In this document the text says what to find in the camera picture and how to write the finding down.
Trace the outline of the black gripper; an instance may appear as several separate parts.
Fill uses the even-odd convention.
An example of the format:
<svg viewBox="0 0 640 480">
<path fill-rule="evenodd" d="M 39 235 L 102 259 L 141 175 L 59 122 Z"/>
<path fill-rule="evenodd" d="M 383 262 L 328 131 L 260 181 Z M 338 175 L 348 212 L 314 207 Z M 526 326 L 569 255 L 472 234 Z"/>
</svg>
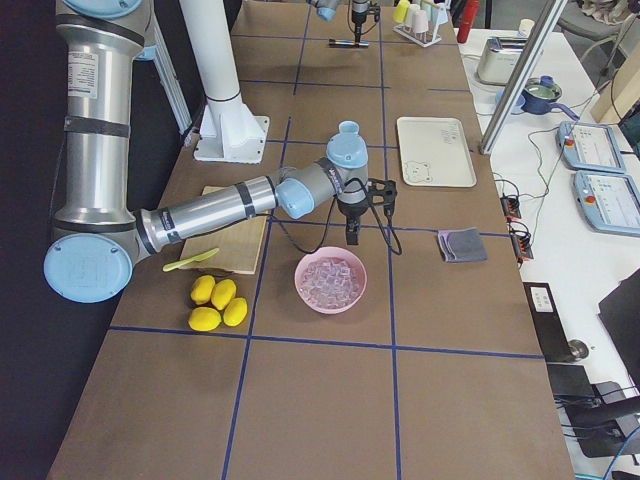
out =
<svg viewBox="0 0 640 480">
<path fill-rule="evenodd" d="M 363 192 L 345 192 L 338 196 L 338 207 L 346 219 L 346 243 L 359 245 L 360 218 L 369 208 L 367 195 Z"/>
<path fill-rule="evenodd" d="M 361 30 L 369 15 L 369 0 L 351 0 L 351 21 L 354 25 L 354 41 L 357 45 L 361 41 Z"/>
</svg>

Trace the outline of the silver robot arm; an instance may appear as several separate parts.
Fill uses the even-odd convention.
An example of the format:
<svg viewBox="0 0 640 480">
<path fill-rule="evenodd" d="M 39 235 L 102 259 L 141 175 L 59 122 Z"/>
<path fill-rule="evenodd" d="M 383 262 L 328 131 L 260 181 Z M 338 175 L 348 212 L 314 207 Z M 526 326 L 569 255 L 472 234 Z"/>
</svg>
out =
<svg viewBox="0 0 640 480">
<path fill-rule="evenodd" d="M 52 221 L 44 276 L 79 303 L 114 297 L 134 266 L 169 244 L 274 208 L 300 218 L 336 198 L 366 194 L 368 152 L 357 123 L 344 121 L 325 155 L 177 205 L 131 212 L 127 173 L 134 60 L 156 31 L 149 1 L 60 1 L 56 28 L 68 46 L 66 201 Z"/>
<path fill-rule="evenodd" d="M 317 16 L 326 21 L 331 21 L 336 13 L 339 1 L 334 0 L 307 0 L 306 3 L 313 7 Z M 363 26 L 366 23 L 370 11 L 370 1 L 352 1 L 349 7 L 347 24 L 352 27 L 353 39 L 329 39 L 331 48 L 368 48 L 369 43 L 362 40 Z"/>
</svg>

